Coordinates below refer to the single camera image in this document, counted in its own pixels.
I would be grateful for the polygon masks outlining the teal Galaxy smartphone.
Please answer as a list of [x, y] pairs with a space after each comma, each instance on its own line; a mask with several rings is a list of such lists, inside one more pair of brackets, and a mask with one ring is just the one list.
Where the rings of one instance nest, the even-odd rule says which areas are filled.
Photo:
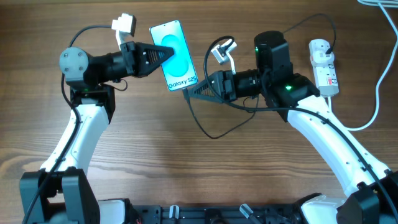
[[162, 64], [169, 91], [176, 91], [198, 83], [182, 24], [179, 20], [166, 22], [149, 29], [155, 45], [171, 47], [174, 54]]

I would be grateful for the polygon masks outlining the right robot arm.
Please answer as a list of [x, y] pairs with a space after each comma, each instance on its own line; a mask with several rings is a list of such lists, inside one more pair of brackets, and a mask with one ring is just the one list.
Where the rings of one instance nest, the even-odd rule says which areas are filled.
[[243, 97], [262, 95], [267, 111], [305, 136], [329, 165], [344, 198], [311, 194], [292, 206], [290, 223], [396, 223], [397, 173], [372, 156], [329, 109], [319, 89], [294, 73], [289, 46], [279, 31], [254, 38], [256, 69], [206, 74], [184, 91], [192, 98], [234, 106]]

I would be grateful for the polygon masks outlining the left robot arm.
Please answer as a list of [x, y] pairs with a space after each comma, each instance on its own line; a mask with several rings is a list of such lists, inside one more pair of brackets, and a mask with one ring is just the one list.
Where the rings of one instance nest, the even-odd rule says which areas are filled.
[[120, 50], [92, 56], [78, 47], [60, 55], [62, 85], [71, 89], [67, 128], [51, 156], [38, 171], [20, 179], [23, 223], [124, 223], [125, 200], [99, 203], [86, 173], [99, 138], [110, 124], [115, 88], [109, 81], [146, 77], [174, 55], [171, 47], [126, 42]]

